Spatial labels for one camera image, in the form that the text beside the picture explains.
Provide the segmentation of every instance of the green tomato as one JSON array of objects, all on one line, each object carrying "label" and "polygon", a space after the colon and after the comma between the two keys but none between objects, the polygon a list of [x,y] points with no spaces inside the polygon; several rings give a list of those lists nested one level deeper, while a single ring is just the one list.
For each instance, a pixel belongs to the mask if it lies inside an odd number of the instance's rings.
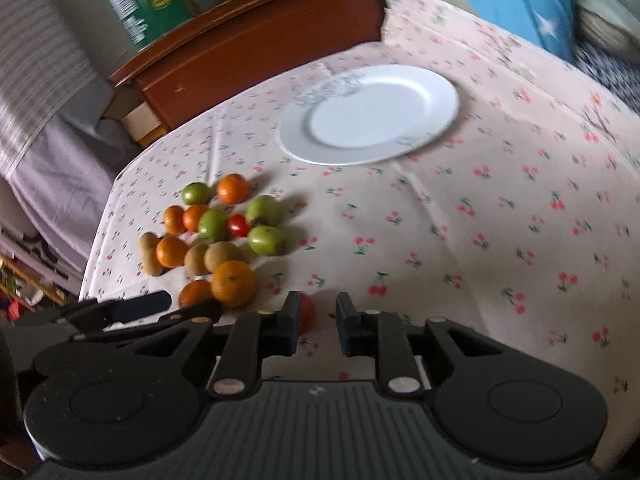
[{"label": "green tomato", "polygon": [[281,206],[273,196],[261,195],[246,208],[244,219],[251,226],[269,225],[274,227],[280,222]]},{"label": "green tomato", "polygon": [[260,256],[276,256],[284,248],[282,232],[268,225],[258,225],[251,229],[247,239],[251,250]]},{"label": "green tomato", "polygon": [[211,188],[203,182],[191,182],[182,190],[182,201],[186,205],[208,204],[211,200]]},{"label": "green tomato", "polygon": [[198,222],[200,238],[220,242],[228,238],[226,230],[226,213],[222,209],[209,209]]}]

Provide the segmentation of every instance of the white star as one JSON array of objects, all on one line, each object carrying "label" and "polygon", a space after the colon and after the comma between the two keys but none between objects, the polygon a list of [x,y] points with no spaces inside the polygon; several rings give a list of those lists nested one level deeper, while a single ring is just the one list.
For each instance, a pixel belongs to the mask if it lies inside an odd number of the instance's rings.
[{"label": "white star", "polygon": [[538,21],[540,22],[540,25],[538,26],[538,32],[543,36],[551,36],[552,38],[555,38],[555,40],[557,41],[558,37],[556,36],[556,24],[554,23],[554,21],[546,20],[545,18],[540,16],[537,12],[536,12],[536,16],[538,17]]}]

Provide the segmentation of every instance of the white plate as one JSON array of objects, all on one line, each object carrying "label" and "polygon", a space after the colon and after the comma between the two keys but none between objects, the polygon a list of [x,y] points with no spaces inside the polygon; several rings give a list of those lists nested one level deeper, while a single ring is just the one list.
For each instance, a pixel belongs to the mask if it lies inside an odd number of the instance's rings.
[{"label": "white plate", "polygon": [[303,162],[370,164],[436,139],[456,117],[459,103],[453,85],[430,70],[351,70],[297,96],[280,117],[276,140]]}]

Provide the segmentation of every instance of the tablecloth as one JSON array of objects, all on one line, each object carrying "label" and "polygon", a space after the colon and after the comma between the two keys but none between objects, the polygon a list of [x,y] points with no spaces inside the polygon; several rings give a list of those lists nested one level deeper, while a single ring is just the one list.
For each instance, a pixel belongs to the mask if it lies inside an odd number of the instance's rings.
[{"label": "tablecloth", "polygon": [[[287,254],[252,259],[249,308],[278,309],[302,290],[318,316],[296,356],[266,360],[265,376],[372,376],[370,359],[340,355],[339,291],[406,322],[446,316],[599,388],[609,424],[595,463],[611,465],[640,427],[640,118],[570,65],[462,10],[387,1],[381,43],[265,81],[135,160],[114,185],[82,296],[164,288],[175,299],[184,269],[145,276],[139,235],[162,233],[162,212],[185,184],[242,173],[286,212]],[[279,150],[278,117],[300,92],[374,64],[429,68],[455,84],[462,108],[438,142],[348,168]]]}]

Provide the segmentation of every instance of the orange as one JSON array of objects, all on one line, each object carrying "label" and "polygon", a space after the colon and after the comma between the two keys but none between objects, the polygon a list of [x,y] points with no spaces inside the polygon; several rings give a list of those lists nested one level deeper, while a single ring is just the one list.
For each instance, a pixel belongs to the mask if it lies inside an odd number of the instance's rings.
[{"label": "orange", "polygon": [[184,210],[179,205],[168,207],[162,219],[164,221],[164,230],[170,235],[180,235],[185,231],[182,223],[182,215]]},{"label": "orange", "polygon": [[227,308],[249,303],[258,288],[258,280],[248,264],[231,260],[218,266],[211,277],[213,297]]},{"label": "orange", "polygon": [[218,197],[229,205],[239,204],[251,193],[251,184],[244,176],[231,173],[218,183]]},{"label": "orange", "polygon": [[160,265],[167,269],[180,267],[184,263],[184,255],[189,247],[180,238],[168,236],[156,245],[156,257]]},{"label": "orange", "polygon": [[209,208],[204,204],[196,204],[188,208],[182,215],[182,224],[187,228],[187,231],[197,233],[200,217],[208,210]]},{"label": "orange", "polygon": [[178,306],[180,308],[187,308],[201,304],[207,300],[213,300],[213,293],[211,291],[211,285],[207,280],[195,280],[188,283],[183,290],[180,291],[178,296]]}]

